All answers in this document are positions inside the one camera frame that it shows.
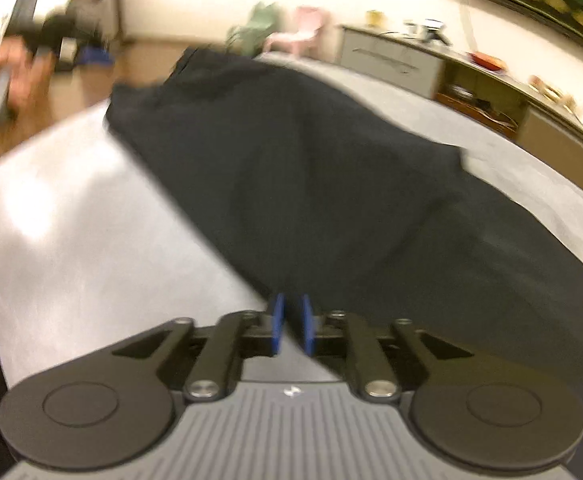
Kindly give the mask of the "person left hand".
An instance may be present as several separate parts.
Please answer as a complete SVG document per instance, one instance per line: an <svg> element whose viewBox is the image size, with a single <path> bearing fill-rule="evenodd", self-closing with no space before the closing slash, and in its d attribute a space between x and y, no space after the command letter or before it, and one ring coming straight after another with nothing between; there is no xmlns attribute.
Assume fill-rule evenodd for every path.
<svg viewBox="0 0 583 480"><path fill-rule="evenodd" d="M21 37L7 37L0 43L0 124L10 115L23 114L44 96L54 66L51 50L32 54Z"/></svg>

